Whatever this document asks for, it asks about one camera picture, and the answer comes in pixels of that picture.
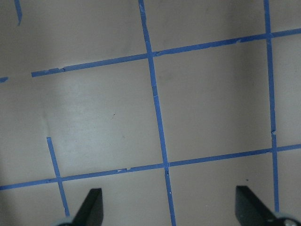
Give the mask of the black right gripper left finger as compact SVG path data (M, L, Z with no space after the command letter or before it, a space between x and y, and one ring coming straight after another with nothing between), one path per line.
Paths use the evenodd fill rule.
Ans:
M103 195L101 188L89 191L72 220L73 226L101 226L103 223Z

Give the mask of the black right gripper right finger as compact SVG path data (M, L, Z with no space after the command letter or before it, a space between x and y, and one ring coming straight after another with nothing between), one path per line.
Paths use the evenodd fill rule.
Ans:
M241 226L281 225L281 220L247 186L236 186L235 216Z

